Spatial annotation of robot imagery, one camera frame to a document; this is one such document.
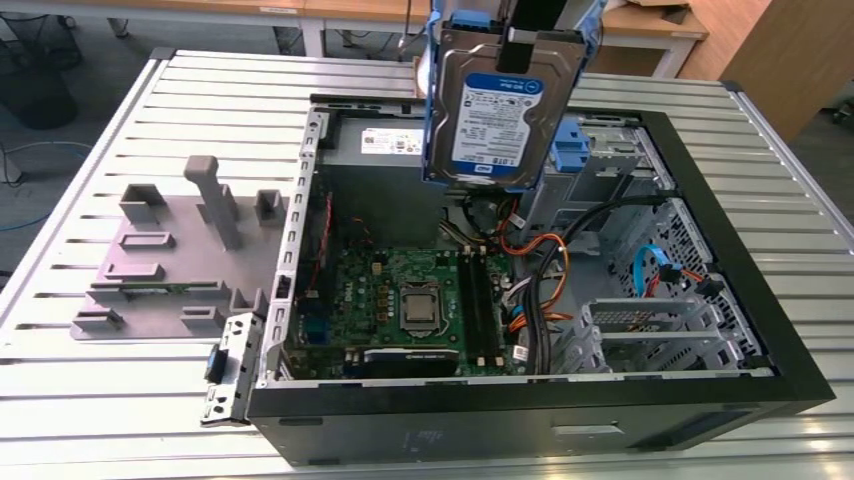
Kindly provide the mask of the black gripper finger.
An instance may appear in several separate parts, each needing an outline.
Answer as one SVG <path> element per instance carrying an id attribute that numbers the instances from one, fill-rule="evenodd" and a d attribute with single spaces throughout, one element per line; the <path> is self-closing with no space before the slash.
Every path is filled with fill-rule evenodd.
<path id="1" fill-rule="evenodd" d="M 496 70 L 523 74 L 528 70 L 533 43 L 540 31 L 551 31 L 560 16 L 560 2 L 516 1 L 501 33 Z"/>

